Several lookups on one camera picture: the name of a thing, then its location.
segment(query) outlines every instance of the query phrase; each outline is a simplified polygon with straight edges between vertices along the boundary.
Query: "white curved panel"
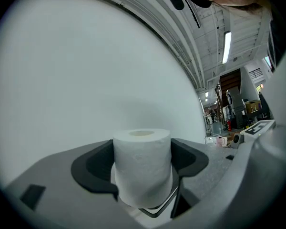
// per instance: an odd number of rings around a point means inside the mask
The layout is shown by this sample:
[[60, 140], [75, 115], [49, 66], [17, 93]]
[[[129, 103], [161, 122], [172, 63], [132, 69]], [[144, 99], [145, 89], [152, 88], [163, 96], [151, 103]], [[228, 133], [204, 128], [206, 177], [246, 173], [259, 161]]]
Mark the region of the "white curved panel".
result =
[[163, 44], [98, 0], [19, 0], [0, 28], [0, 185], [130, 128], [204, 142], [199, 98]]

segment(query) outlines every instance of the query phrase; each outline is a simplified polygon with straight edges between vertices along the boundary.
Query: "black holder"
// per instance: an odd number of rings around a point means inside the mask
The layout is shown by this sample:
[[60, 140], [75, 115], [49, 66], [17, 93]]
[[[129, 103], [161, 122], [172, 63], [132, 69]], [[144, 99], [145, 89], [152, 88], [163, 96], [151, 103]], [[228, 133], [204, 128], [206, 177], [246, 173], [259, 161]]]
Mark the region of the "black holder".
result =
[[[171, 218], [175, 218], [199, 202], [199, 199], [192, 192], [184, 188], [181, 183], [182, 178], [196, 176], [208, 165], [209, 158], [201, 151], [173, 138], [171, 139], [171, 152], [172, 166], [179, 177], [177, 180], [177, 198], [171, 213]], [[110, 182], [113, 164], [113, 140], [109, 140], [75, 159], [71, 166], [71, 174], [74, 180], [86, 190], [92, 193], [111, 193], [114, 199], [118, 200], [118, 187]], [[166, 206], [163, 206], [157, 214], [159, 215]]]

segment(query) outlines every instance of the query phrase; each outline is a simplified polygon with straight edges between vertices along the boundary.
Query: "white toilet paper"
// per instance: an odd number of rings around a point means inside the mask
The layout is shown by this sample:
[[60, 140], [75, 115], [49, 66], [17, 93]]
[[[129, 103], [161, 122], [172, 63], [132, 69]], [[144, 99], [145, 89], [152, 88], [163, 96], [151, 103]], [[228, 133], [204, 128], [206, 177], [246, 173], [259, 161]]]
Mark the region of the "white toilet paper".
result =
[[173, 175], [168, 130], [138, 129], [113, 135], [115, 182], [121, 200], [135, 208], [154, 208], [170, 194]]

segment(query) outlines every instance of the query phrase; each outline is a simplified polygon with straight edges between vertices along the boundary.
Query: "paper roll core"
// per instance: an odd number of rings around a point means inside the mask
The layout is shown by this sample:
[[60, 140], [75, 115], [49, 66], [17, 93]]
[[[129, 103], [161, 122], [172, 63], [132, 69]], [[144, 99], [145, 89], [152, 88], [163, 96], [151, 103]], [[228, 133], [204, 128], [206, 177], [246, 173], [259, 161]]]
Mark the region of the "paper roll core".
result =
[[129, 135], [133, 135], [133, 136], [146, 136], [146, 135], [151, 135], [154, 134], [153, 131], [134, 131], [134, 132], [130, 132]]

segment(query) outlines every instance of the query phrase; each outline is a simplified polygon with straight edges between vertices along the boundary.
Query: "white device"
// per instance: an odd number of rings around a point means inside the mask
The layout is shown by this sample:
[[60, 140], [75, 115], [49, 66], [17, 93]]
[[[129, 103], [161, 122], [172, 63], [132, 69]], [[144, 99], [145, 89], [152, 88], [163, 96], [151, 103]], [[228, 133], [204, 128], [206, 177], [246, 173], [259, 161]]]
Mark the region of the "white device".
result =
[[275, 124], [275, 120], [261, 120], [246, 130], [241, 131], [240, 134], [244, 136], [244, 142], [254, 141], [261, 134], [265, 133], [269, 129], [272, 129]]

